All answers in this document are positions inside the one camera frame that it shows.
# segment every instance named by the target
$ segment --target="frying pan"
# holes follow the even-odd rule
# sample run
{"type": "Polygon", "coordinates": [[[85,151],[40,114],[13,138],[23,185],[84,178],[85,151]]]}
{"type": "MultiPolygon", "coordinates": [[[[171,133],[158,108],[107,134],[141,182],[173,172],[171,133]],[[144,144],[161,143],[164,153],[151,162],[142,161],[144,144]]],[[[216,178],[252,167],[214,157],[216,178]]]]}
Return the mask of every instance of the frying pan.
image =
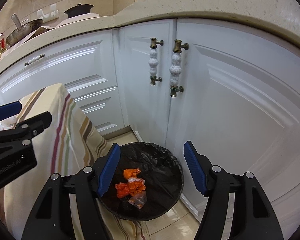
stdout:
{"type": "Polygon", "coordinates": [[[38,29],[40,26],[42,26],[43,23],[42,19],[37,19],[21,25],[19,18],[16,14],[13,14],[11,16],[11,19],[15,23],[17,28],[12,33],[10,33],[6,39],[6,43],[10,47],[15,45],[17,42],[21,41],[24,37],[29,35],[31,32],[38,29]]]}

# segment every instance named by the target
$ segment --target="blue gripper pad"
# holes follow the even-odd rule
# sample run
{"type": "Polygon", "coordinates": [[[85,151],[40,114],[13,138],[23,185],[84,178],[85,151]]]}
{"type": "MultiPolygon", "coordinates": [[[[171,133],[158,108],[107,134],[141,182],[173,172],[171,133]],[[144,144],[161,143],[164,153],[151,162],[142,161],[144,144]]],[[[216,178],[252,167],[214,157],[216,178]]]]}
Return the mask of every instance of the blue gripper pad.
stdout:
{"type": "Polygon", "coordinates": [[[0,106],[0,121],[19,114],[22,104],[19,101],[0,106]]]}
{"type": "Polygon", "coordinates": [[[109,189],[115,169],[117,168],[120,160],[120,155],[120,146],[116,144],[114,148],[112,148],[112,152],[110,152],[110,156],[99,176],[99,186],[97,193],[100,197],[102,197],[103,194],[106,193],[109,189]]]}
{"type": "Polygon", "coordinates": [[[189,142],[186,142],[183,146],[183,154],[185,156],[196,189],[200,191],[202,195],[204,195],[207,192],[206,175],[204,174],[196,157],[198,153],[195,149],[192,149],[189,142]]]}

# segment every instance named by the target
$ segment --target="tile floor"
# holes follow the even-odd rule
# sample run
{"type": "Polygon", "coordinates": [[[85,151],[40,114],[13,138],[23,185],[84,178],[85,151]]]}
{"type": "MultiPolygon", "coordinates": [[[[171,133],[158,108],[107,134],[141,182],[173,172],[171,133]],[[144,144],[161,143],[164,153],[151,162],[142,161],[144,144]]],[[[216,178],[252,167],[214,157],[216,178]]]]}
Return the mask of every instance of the tile floor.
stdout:
{"type": "MultiPolygon", "coordinates": [[[[109,143],[124,145],[138,142],[133,132],[128,132],[108,140],[109,143]]],[[[151,240],[193,240],[199,222],[179,200],[167,213],[156,219],[147,221],[151,240]]]]}

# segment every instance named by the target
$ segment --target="door handle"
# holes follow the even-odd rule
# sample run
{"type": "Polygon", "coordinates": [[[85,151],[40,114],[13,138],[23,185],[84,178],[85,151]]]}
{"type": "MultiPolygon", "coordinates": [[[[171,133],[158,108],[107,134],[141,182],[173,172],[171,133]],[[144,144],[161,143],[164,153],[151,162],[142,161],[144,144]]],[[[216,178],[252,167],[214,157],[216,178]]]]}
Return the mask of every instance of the door handle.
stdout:
{"type": "Polygon", "coordinates": [[[31,60],[29,60],[29,61],[27,61],[27,62],[25,63],[25,66],[28,66],[28,65],[30,65],[31,63],[36,62],[37,60],[41,59],[42,57],[44,57],[44,54],[41,54],[41,55],[39,55],[39,56],[37,56],[37,57],[33,57],[31,60]]]}
{"type": "Polygon", "coordinates": [[[172,64],[170,67],[170,96],[172,98],[175,98],[177,96],[177,92],[183,92],[184,89],[182,86],[178,87],[179,84],[179,76],[181,74],[182,68],[181,68],[181,48],[188,50],[189,44],[184,43],[181,44],[181,40],[175,40],[174,41],[174,48],[172,53],[172,64]]]}
{"type": "Polygon", "coordinates": [[[150,44],[150,59],[149,59],[149,66],[150,66],[150,85],[154,86],[156,81],[162,82],[162,78],[157,78],[157,66],[159,64],[158,61],[158,51],[157,51],[157,44],[163,46],[163,41],[157,41],[157,38],[151,38],[150,44]]]}

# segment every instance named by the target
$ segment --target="black plastic liner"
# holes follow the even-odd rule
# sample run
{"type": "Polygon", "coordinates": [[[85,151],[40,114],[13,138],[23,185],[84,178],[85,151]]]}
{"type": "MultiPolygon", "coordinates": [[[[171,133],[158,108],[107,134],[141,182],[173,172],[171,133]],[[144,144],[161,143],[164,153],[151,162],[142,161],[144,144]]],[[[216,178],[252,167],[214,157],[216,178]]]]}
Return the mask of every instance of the black plastic liner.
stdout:
{"type": "Polygon", "coordinates": [[[170,210],[180,198],[183,172],[177,158],[166,148],[153,143],[130,143],[120,147],[121,157],[108,192],[100,201],[114,215],[132,221],[155,219],[170,210]],[[140,210],[128,203],[130,195],[117,198],[115,184],[127,183],[125,169],[137,169],[138,178],[144,179],[147,201],[140,210]]]}

